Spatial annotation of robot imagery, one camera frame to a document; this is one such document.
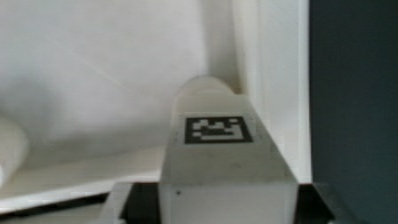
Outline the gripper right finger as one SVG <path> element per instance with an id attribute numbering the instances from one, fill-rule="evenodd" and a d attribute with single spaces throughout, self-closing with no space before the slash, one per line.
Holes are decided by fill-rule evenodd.
<path id="1" fill-rule="evenodd" d="M 302 184 L 296 196 L 293 224 L 359 224 L 359 219 L 328 185 Z"/>

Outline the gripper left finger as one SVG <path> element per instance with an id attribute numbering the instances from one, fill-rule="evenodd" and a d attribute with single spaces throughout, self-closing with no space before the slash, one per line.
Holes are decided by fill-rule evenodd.
<path id="1" fill-rule="evenodd" d="M 99 224 L 161 224 L 158 184 L 115 184 L 99 213 Z"/>

